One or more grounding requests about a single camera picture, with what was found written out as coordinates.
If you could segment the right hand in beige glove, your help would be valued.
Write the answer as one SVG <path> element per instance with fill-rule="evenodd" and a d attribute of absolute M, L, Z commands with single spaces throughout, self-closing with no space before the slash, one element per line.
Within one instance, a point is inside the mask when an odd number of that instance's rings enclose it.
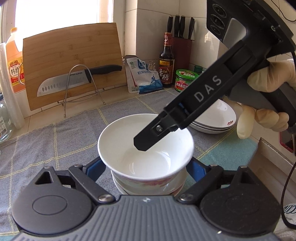
<path fill-rule="evenodd" d="M 252 73 L 247 79 L 252 89 L 262 92 L 273 92 L 285 82 L 295 89 L 295 65 L 292 59 L 272 62 L 268 67 Z M 287 113 L 276 113 L 265 108 L 256 109 L 245 104 L 241 106 L 242 113 L 237 123 L 237 135 L 240 139 L 251 136 L 255 121 L 275 132 L 288 129 L 290 117 Z"/>

